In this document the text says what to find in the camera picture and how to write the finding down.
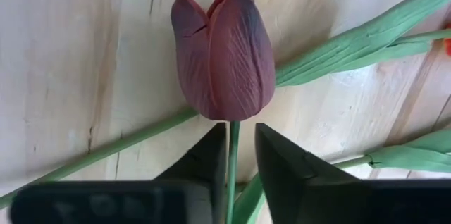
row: tulip bud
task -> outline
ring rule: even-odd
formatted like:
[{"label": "tulip bud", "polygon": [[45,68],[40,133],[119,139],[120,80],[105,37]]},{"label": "tulip bud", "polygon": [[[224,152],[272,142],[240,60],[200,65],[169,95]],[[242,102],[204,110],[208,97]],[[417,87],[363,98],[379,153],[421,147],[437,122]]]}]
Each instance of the tulip bud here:
[{"label": "tulip bud", "polygon": [[171,20],[187,102],[212,120],[244,120],[271,100],[273,51],[253,0],[215,0],[205,13],[175,0]]}]

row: green leaf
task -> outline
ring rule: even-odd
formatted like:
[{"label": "green leaf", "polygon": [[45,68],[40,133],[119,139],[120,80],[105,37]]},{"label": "green leaf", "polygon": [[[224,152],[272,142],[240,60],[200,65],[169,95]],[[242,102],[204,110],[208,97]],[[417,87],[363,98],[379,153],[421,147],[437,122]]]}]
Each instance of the green leaf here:
[{"label": "green leaf", "polygon": [[383,147],[373,153],[373,168],[405,168],[451,173],[451,130],[440,130],[412,142]]},{"label": "green leaf", "polygon": [[348,30],[277,71],[276,85],[300,85],[376,53],[444,6],[449,0],[405,0]]},{"label": "green leaf", "polygon": [[339,67],[337,70],[334,70],[334,73],[363,68],[365,66],[379,63],[381,61],[388,61],[394,58],[402,58],[405,56],[420,54],[429,51],[429,49],[431,49],[431,44],[429,42],[412,42],[388,46],[380,51],[357,58],[356,60]]},{"label": "green leaf", "polygon": [[264,202],[265,196],[263,187],[261,186],[260,176],[256,174],[235,202],[232,223],[255,223]]},{"label": "green leaf", "polygon": [[400,37],[394,41],[392,45],[403,44],[409,42],[427,42],[435,39],[442,39],[445,37],[451,37],[451,30],[437,30],[433,32],[420,33],[416,35],[410,35],[406,37]]}]

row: wooden board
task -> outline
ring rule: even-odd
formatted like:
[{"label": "wooden board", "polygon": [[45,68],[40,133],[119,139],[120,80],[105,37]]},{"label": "wooden board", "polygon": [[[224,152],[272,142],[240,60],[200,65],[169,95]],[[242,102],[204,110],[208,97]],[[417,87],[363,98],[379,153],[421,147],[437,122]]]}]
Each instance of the wooden board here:
[{"label": "wooden board", "polygon": [[[1,1],[0,194],[185,106],[169,18],[174,0]],[[213,0],[196,1],[208,8]],[[401,0],[255,1],[281,62]],[[440,28],[446,15],[444,8],[411,33]],[[257,171],[255,122],[333,160],[430,127],[439,116],[446,121],[449,63],[436,45],[427,58],[419,54],[277,89],[273,101],[242,125],[238,179]],[[213,124],[193,118],[68,179],[152,179]],[[348,171],[390,177],[367,166]],[[263,213],[260,221],[268,217]]]}]

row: black object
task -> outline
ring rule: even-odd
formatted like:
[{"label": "black object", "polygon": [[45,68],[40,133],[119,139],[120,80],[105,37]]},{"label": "black object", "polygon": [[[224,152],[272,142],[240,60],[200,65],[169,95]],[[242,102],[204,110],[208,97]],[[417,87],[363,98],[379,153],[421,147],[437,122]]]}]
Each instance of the black object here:
[{"label": "black object", "polygon": [[261,123],[255,143],[275,224],[451,223],[450,180],[359,180]]},{"label": "black object", "polygon": [[217,123],[151,181],[47,182],[14,198],[14,224],[219,223],[226,173],[226,124]]}]

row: tulip stem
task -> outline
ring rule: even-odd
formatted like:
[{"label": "tulip stem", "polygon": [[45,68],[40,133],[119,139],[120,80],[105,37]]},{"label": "tulip stem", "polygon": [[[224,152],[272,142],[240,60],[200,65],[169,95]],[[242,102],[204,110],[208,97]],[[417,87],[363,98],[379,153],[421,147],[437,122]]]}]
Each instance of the tulip stem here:
[{"label": "tulip stem", "polygon": [[240,136],[240,121],[230,122],[230,140],[228,147],[228,183],[227,183],[227,218],[231,224],[233,219],[233,205],[235,203],[235,181],[237,180],[238,138]]}]

